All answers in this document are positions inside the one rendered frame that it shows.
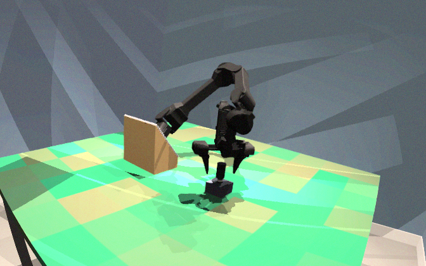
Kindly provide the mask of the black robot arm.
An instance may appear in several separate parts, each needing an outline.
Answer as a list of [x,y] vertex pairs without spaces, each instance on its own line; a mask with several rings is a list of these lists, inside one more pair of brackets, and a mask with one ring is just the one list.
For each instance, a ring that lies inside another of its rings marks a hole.
[[[217,125],[229,127],[241,135],[248,134],[252,130],[253,119],[255,118],[253,114],[255,100],[249,89],[249,74],[244,67],[231,62],[221,63],[214,70],[212,78],[184,101],[174,103],[162,110],[155,117],[156,124],[167,138],[169,134],[175,133],[187,121],[190,110],[218,88],[228,87],[230,84],[235,85],[235,90],[231,91],[230,100],[236,108],[228,104],[227,101],[218,103],[216,105],[219,108]],[[163,117],[172,127],[168,125]],[[220,132],[216,139],[216,148],[219,148],[223,158],[237,158],[239,153],[245,151],[245,141],[236,139],[235,132],[231,132],[230,136],[225,136],[224,132]]]

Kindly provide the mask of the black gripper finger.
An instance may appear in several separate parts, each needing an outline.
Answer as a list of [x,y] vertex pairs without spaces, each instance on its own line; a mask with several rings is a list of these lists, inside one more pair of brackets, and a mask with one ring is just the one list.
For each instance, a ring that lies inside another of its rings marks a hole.
[[205,167],[205,172],[206,172],[206,174],[208,174],[208,172],[209,172],[209,154],[208,155],[199,155],[199,157],[202,157],[202,160],[203,160],[203,164],[204,164],[204,167]]
[[249,155],[240,155],[238,154],[238,157],[234,159],[233,164],[233,174],[235,174],[236,170],[238,169],[239,165],[241,164],[242,160],[246,157],[249,157]]

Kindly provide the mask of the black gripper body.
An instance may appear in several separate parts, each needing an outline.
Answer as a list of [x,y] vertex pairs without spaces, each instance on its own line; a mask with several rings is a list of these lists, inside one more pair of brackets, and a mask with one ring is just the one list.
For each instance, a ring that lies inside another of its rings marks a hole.
[[[225,136],[230,136],[231,132],[235,132],[229,127],[216,126],[216,138],[214,139],[215,144],[207,144],[206,141],[193,141],[191,148],[195,155],[208,155],[209,151],[220,151],[219,148],[216,148],[216,139],[220,132],[224,132]],[[235,132],[236,133],[236,132]],[[255,148],[249,142],[245,142],[245,151],[240,153],[240,155],[254,155]]]

